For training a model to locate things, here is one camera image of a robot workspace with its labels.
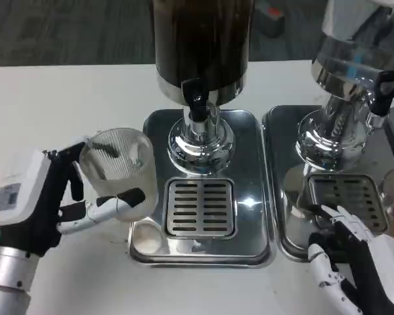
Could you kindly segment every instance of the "white table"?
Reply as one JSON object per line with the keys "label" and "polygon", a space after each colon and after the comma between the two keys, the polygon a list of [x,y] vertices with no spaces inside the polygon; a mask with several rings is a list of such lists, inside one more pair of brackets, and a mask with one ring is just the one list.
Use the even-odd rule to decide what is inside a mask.
{"label": "white table", "polygon": [[[242,96],[223,108],[261,119],[281,104],[324,104],[309,61],[251,63]],[[0,177],[11,153],[62,148],[113,127],[141,130],[161,108],[154,65],[0,68]],[[90,231],[64,237],[41,259],[31,315],[337,314],[319,295],[309,265],[275,260],[257,270],[147,268]]]}

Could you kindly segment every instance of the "clear plastic cup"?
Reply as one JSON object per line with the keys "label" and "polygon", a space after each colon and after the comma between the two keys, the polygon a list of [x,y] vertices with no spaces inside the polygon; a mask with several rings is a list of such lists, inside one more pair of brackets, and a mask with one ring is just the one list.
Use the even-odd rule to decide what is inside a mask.
{"label": "clear plastic cup", "polygon": [[149,138],[130,128],[110,129],[89,139],[80,153],[81,171],[99,197],[115,196],[140,188],[146,199],[121,221],[150,216],[158,203],[153,146]]}

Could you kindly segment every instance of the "metal grate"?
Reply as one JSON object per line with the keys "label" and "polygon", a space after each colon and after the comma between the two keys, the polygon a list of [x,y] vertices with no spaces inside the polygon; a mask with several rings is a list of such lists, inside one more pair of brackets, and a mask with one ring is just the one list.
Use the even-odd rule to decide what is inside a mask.
{"label": "metal grate", "polygon": [[168,233],[225,237],[234,232],[232,184],[228,180],[174,180],[167,201]]}
{"label": "metal grate", "polygon": [[[308,179],[313,203],[341,205],[373,232],[387,230],[387,220],[374,181],[366,175],[313,174]],[[329,227],[317,219],[320,228]]]}

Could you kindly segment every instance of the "floor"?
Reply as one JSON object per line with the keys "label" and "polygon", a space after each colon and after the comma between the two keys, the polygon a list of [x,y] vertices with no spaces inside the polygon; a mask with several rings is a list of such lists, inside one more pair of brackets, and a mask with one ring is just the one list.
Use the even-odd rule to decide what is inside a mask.
{"label": "floor", "polygon": [[[154,63],[147,0],[0,0],[0,66]],[[250,60],[315,56],[326,0],[269,0],[278,38],[252,31]]]}

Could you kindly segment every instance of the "robotic hand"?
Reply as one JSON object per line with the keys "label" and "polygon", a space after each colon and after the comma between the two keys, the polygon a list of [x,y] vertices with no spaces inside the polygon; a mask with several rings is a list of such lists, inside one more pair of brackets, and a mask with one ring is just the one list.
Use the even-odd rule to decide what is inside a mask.
{"label": "robotic hand", "polygon": [[[76,162],[80,142],[63,151],[22,154],[14,160],[0,187],[0,315],[25,314],[40,257],[56,247],[62,234],[71,234],[117,217],[144,201],[139,188],[117,196],[83,199]],[[68,182],[72,198],[61,207]]]}
{"label": "robotic hand", "polygon": [[310,237],[308,258],[320,290],[344,315],[394,314],[394,238],[374,237],[356,216],[343,207],[313,205],[310,210],[329,219],[350,264],[355,286],[330,260],[319,234]]}

